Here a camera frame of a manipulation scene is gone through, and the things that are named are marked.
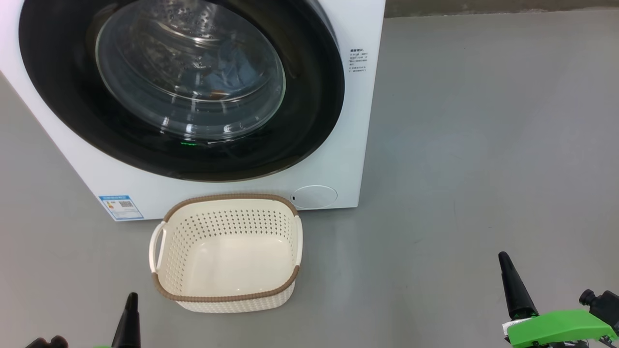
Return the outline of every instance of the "laundry basket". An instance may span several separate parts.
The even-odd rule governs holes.
[[[149,263],[164,297],[191,311],[238,313],[283,305],[302,250],[292,203],[267,194],[221,195],[173,207],[153,232]]]

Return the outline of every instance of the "basket handle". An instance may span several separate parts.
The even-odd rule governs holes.
[[[149,245],[149,266],[151,273],[157,273],[159,266],[161,266],[161,251],[163,250],[163,241],[165,240],[165,229],[163,226],[167,224],[165,221],[161,221],[155,230],[153,231],[153,235],[150,237],[150,245]],[[159,260],[155,260],[155,247],[157,246],[157,240],[159,239],[159,235],[163,231],[163,238],[161,242],[161,249],[159,251]]]

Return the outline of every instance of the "plastic basket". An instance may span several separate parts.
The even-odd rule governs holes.
[[[172,208],[150,239],[149,263],[164,297],[191,311],[238,313],[283,305],[302,250],[292,203],[268,194],[222,195]]]

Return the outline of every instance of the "white washing machine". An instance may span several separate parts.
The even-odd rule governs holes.
[[[358,205],[384,0],[0,0],[0,69],[115,220]]]

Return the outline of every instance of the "basket rim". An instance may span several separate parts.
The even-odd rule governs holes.
[[[250,194],[218,194],[215,196],[204,196],[204,197],[197,197],[197,198],[190,198],[190,199],[186,199],[180,203],[178,203],[177,205],[173,206],[172,209],[170,209],[170,211],[168,211],[167,214],[165,214],[165,217],[163,218],[162,224],[165,222],[168,222],[170,217],[172,217],[172,215],[177,212],[179,209],[181,209],[184,206],[188,206],[190,204],[194,204],[194,203],[201,203],[201,202],[209,202],[209,201],[225,201],[225,200],[231,200],[231,199],[266,199],[266,200],[270,200],[270,201],[278,201],[281,203],[284,203],[293,213],[293,215],[295,217],[299,216],[299,213],[296,209],[296,207],[287,199],[280,197],[280,196],[276,196],[274,194],[259,194],[259,193],[250,193]],[[183,296],[183,295],[174,295],[172,293],[170,293],[169,291],[165,290],[163,288],[163,285],[161,284],[161,282],[159,281],[159,275],[157,274],[157,272],[153,272],[151,273],[152,275],[152,279],[153,279],[153,283],[155,284],[155,288],[159,291],[159,293],[161,293],[165,298],[173,300],[173,301],[177,301],[177,302],[210,302],[210,303],[216,303],[216,302],[235,302],[235,301],[245,301],[245,300],[256,300],[259,298],[264,298],[264,297],[270,297],[270,296],[274,296],[277,295],[281,292],[283,292],[284,290],[286,290],[287,288],[289,288],[292,283],[294,283],[294,281],[297,279],[297,275],[299,273],[299,269],[300,266],[297,264],[295,266],[295,268],[292,271],[292,274],[290,275],[290,277],[288,278],[288,280],[282,284],[280,287],[273,289],[273,290],[268,290],[268,291],[263,291],[263,292],[255,292],[253,294],[245,294],[245,295],[234,295],[234,296]]]

